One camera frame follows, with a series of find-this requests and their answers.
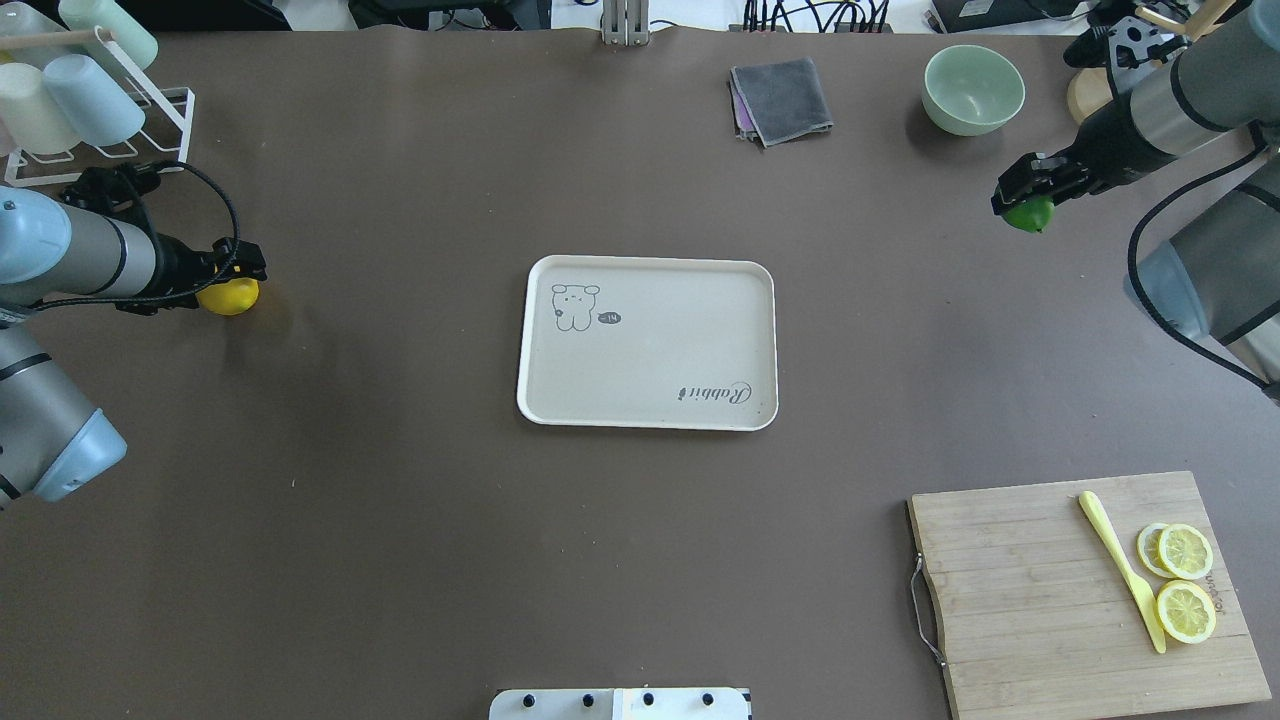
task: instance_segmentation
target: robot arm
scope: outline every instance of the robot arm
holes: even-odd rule
[[[266,279],[253,243],[223,238],[198,252],[157,234],[140,196],[159,182],[152,167],[91,169],[63,191],[64,204],[0,187],[0,510],[24,493],[60,500],[125,452],[102,410],[22,327],[44,309],[81,302],[47,295],[151,315],[197,307],[197,291],[211,284]]]
[[[992,209],[1004,215],[1036,197],[1061,205],[1129,184],[1251,122],[1280,135],[1276,78],[1280,0],[1254,0],[1089,115],[1069,147],[1023,155],[1000,176]]]
[[[1020,158],[1000,176],[991,205],[1006,215],[1028,201],[1097,195],[1245,124],[1260,142],[1280,140],[1280,0],[1254,0],[1116,96],[1070,147]],[[1130,291],[1162,327],[1187,341],[1213,337],[1280,405],[1280,159],[1161,243],[1135,274],[1146,290]]]

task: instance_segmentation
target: brown tabletop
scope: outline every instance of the brown tabletop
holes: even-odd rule
[[[1071,70],[1066,38],[978,40],[1028,97],[961,140],[919,102],[947,37],[164,37],[150,74],[195,88],[191,160],[271,279],[236,319],[31,324],[131,447],[0,521],[0,715],[481,719],[503,688],[731,684],[762,719],[945,717],[904,501],[1175,469],[1275,682],[1280,414],[1121,291],[1133,223],[1240,146],[1007,228],[995,178],[1070,142]],[[804,55],[835,129],[735,140],[730,67]],[[163,232],[227,232],[193,178],[151,199]],[[549,254],[763,264],[777,420],[525,420],[525,279]]]

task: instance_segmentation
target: white cup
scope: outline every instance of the white cup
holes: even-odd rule
[[[65,55],[45,68],[45,88],[84,142],[105,147],[142,129],[146,115],[92,58]]]
[[[47,32],[67,32],[67,29],[26,3],[5,3],[0,5],[0,37],[23,37]],[[37,68],[44,68],[52,59],[70,55],[72,53],[76,53],[76,49],[68,45],[20,47],[9,51],[14,60]]]
[[[159,46],[155,36],[138,24],[133,15],[124,12],[124,8],[116,5],[115,0],[61,0],[58,4],[58,14],[72,29],[93,29],[93,26],[102,26],[111,31],[120,49],[138,64],[138,68],[146,69],[156,59]]]
[[[44,74],[26,63],[0,65],[0,122],[18,147],[37,155],[70,150],[79,136],[45,90]]]

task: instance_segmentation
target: white mount plate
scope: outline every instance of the white mount plate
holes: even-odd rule
[[[750,697],[736,688],[503,691],[489,720],[751,720]]]
[[[548,255],[520,411],[548,425],[758,430],[778,413],[773,278],[741,260]]]

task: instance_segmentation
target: green bowl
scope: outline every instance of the green bowl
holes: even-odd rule
[[[979,45],[952,45],[924,67],[924,111],[952,133],[988,133],[1023,109],[1023,76],[1004,55]]]

